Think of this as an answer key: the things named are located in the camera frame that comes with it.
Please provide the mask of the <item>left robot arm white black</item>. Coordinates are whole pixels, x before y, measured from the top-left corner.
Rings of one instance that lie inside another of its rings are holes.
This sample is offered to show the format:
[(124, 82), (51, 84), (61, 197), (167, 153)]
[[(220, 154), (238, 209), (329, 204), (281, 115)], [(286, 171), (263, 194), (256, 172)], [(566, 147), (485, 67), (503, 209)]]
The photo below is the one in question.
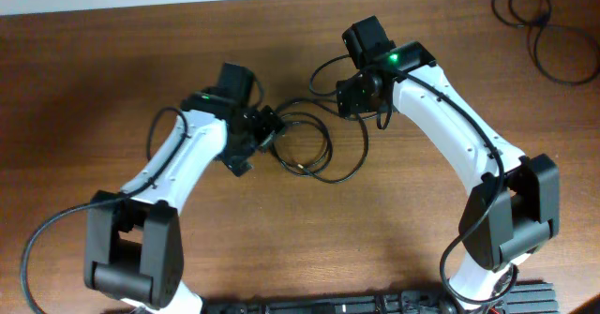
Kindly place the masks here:
[(261, 102), (246, 67), (225, 63), (216, 85), (175, 108), (172, 132), (119, 192), (98, 191), (87, 212), (83, 280), (136, 313), (199, 313), (202, 298), (183, 282), (180, 215), (205, 169), (222, 162), (235, 176), (265, 152), (285, 126)]

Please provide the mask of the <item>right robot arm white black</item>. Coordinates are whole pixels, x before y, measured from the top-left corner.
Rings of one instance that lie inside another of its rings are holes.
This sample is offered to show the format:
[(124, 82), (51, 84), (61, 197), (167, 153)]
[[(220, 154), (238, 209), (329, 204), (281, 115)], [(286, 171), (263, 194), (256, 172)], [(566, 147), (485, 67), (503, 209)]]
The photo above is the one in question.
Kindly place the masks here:
[(560, 175), (547, 155), (528, 157), (494, 131), (458, 94), (435, 57), (419, 42), (402, 46), (368, 17), (341, 36), (357, 72), (337, 83), (343, 117), (372, 112), (385, 129), (393, 113), (413, 121), (457, 174), (468, 200), (458, 236), (444, 250), (446, 265), (458, 246), (466, 249), (457, 272), (443, 276), (445, 292), (461, 311), (501, 301), (505, 276), (560, 230)]

